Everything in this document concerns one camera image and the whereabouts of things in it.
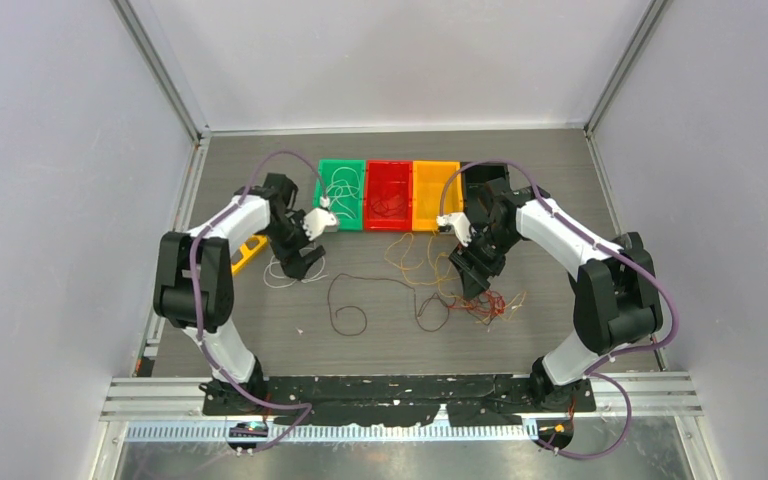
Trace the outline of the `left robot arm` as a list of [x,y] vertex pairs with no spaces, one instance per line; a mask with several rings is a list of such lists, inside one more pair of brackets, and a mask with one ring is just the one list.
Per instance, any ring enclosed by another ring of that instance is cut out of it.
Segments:
[[296,208],[297,185],[270,173],[245,186],[202,225],[170,231],[159,243],[154,312],[183,331],[204,355],[212,378],[201,384],[208,405],[253,414],[269,407],[257,356],[231,319],[235,303],[233,252],[256,235],[267,238],[285,276],[301,281],[325,254],[315,245],[339,220],[323,196],[310,211]]

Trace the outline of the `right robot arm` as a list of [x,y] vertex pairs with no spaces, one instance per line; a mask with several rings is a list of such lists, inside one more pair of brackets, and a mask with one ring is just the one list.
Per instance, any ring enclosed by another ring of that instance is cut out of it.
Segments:
[[504,179],[486,182],[476,207],[484,213],[477,223],[465,211],[436,218],[439,229],[458,240],[449,260],[464,299],[488,291],[520,241],[543,248],[568,274],[573,330],[533,363],[527,396],[534,405],[558,409],[609,355],[661,329],[653,260],[638,234],[605,240],[570,218],[540,187],[514,190]]

